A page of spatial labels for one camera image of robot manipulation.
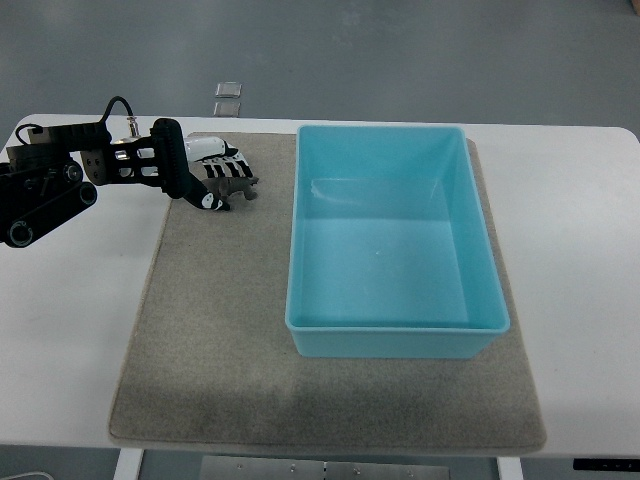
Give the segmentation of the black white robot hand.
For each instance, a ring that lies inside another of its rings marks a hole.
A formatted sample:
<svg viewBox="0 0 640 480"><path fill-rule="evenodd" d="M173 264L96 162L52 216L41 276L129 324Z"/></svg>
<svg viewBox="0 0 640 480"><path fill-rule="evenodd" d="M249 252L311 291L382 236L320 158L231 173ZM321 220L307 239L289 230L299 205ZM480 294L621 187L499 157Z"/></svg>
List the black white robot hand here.
<svg viewBox="0 0 640 480"><path fill-rule="evenodd" d="M150 152L158 164L144 167L145 177L197 209L205 210L196 206L207 193L205 179L256 177L242 152L219 136L184 136L179 122L168 118L155 121L150 133Z"/></svg>

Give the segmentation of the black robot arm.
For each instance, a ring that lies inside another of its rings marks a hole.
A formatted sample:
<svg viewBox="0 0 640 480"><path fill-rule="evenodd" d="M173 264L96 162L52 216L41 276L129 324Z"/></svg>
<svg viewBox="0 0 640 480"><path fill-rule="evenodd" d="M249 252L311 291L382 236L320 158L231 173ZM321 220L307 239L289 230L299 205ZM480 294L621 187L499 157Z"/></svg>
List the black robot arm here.
<svg viewBox="0 0 640 480"><path fill-rule="evenodd" d="M166 184L155 149L164 125L147 136L128 102L112 98L98 121L45 127L23 123L1 163L1 242L25 248L93 206L97 188Z"/></svg>

